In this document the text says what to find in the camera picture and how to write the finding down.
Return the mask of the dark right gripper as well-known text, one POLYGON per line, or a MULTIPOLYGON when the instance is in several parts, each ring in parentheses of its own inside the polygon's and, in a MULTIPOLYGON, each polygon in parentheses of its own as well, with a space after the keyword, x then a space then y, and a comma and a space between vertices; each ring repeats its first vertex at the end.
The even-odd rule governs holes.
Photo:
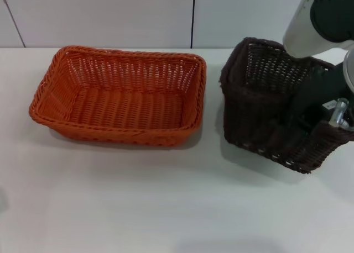
POLYGON ((335 128, 351 129, 344 119, 348 104, 343 64, 329 70, 317 68, 301 83, 293 97, 292 117, 308 135, 321 120, 329 120, 329 125, 335 128), (331 101, 337 101, 334 111, 325 106, 331 101))

